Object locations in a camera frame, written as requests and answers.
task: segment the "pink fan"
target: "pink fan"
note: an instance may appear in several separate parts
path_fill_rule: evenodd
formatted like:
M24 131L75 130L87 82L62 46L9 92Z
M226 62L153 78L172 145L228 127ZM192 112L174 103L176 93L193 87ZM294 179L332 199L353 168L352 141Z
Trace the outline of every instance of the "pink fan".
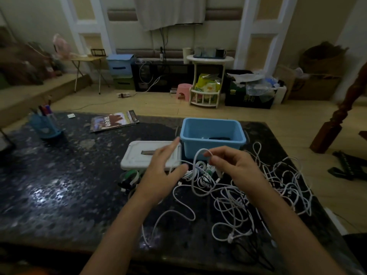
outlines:
M54 46L60 59L70 59L71 57L71 47L65 39L63 39L59 34L54 35Z

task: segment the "forearm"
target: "forearm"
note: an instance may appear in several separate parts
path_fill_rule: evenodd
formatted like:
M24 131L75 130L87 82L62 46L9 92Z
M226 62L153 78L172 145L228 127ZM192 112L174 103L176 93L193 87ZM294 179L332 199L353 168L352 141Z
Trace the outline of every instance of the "forearm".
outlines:
M263 201L259 210L291 274L346 274L275 191Z
M117 215L81 275L125 274L150 204L133 195Z

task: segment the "pink stool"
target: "pink stool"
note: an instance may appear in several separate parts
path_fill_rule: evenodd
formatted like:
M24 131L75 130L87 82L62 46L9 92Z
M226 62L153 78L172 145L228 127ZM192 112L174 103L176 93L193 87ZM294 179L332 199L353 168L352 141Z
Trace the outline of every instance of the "pink stool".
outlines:
M181 94L183 94L185 96L185 101L189 101L190 100L190 88L192 87L191 84L179 84L177 87L177 92L176 92L176 98L179 99Z

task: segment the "left hand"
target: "left hand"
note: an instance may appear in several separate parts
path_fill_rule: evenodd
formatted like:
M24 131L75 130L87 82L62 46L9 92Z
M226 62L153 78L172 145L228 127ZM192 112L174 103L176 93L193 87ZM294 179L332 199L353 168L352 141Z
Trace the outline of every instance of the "left hand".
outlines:
M180 138L177 137L170 145L155 151L134 196L138 195L148 200L151 206L155 206L171 192L173 186L189 169L187 164L181 164L168 175L164 171L167 160L171 157L179 142Z

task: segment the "white plastic lid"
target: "white plastic lid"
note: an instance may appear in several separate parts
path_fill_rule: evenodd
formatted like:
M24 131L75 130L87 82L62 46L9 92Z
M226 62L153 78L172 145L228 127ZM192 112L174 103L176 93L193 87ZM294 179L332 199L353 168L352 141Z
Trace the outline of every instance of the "white plastic lid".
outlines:
M129 144L124 158L121 160L123 170L144 170L148 168L152 155L141 154L142 151L153 151L169 145L172 141L133 141ZM165 170L181 165L181 143L179 143L166 162Z

